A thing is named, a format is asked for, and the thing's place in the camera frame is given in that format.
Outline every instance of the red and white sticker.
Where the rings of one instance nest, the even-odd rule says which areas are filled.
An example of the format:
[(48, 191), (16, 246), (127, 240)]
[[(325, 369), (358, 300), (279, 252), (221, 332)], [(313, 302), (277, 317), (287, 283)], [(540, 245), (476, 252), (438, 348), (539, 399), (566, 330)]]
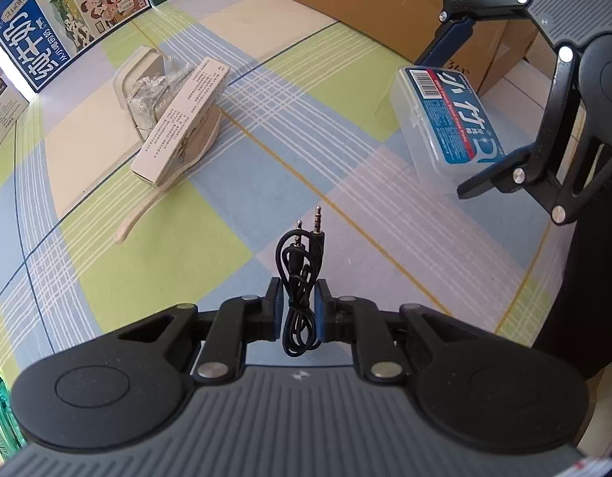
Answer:
[(586, 457), (554, 477), (603, 477), (612, 470), (612, 458)]

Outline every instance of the black circular cover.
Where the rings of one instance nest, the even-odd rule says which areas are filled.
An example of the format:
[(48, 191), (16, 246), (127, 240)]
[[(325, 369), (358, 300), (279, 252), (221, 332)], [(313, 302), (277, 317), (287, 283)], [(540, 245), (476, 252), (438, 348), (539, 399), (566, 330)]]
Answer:
[(503, 454), (573, 441), (588, 407), (587, 386), (571, 366), (498, 339), (448, 344), (420, 373), (416, 392), (438, 428)]
[(35, 441), (103, 450), (157, 429), (184, 395), (180, 374), (155, 346), (98, 339), (27, 368), (11, 399), (16, 419)]

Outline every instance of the checkered tablecloth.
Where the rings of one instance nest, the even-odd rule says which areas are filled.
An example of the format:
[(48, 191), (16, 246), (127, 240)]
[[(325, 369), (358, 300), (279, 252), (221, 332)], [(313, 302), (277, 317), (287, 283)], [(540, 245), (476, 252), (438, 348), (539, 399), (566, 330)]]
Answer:
[[(111, 79), (140, 45), (232, 66), (221, 134), (138, 223), (149, 188)], [(408, 62), (290, 0), (170, 0), (92, 48), (32, 101), (0, 147), (0, 366), (29, 364), (177, 302), (262, 294), (278, 238), (323, 207), (336, 295), (420, 302), (529, 344), (561, 282), (572, 227), (528, 195), (466, 202), (420, 187), (389, 103)], [(495, 127), (524, 130), (483, 99)], [(288, 360), (255, 343), (251, 363)], [(322, 347), (290, 363), (343, 364)]]

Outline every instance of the red stripe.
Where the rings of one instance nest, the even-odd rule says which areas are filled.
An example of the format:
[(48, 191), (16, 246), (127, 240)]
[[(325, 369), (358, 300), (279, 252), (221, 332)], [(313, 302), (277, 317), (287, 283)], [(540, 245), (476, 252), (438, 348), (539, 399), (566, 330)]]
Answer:
[(432, 81), (434, 81), (434, 84), (436, 84), (438, 91), (440, 91), (441, 95), (443, 95), (443, 102), (445, 103), (445, 105), (447, 106), (447, 109), (450, 112), (451, 119), (453, 120), (454, 125), (456, 125), (456, 129), (459, 130), (460, 139), (463, 140), (463, 144), (465, 145), (465, 149), (467, 151), (467, 155), (469, 155), (469, 159), (474, 159), (476, 157), (474, 148), (472, 147), (469, 141), (469, 137), (467, 136), (467, 133), (465, 132), (465, 128), (463, 127), (463, 124), (460, 122), (459, 114), (454, 109), (454, 106), (451, 104), (450, 98), (447, 96), (447, 93), (445, 92), (445, 89), (443, 88), (443, 85), (441, 84), (441, 79), (439, 79), (438, 76), (434, 73), (434, 70), (428, 70), (427, 72), (429, 76), (432, 78)]

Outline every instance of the blue label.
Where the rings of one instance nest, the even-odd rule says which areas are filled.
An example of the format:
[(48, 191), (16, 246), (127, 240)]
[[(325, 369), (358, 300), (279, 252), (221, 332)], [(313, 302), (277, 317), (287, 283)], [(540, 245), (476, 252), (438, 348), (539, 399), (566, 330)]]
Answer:
[(407, 68), (406, 72), (447, 163), (495, 163), (505, 156), (480, 100), (463, 74), (420, 67)]
[(35, 0), (0, 0), (0, 41), (36, 90), (71, 59)]

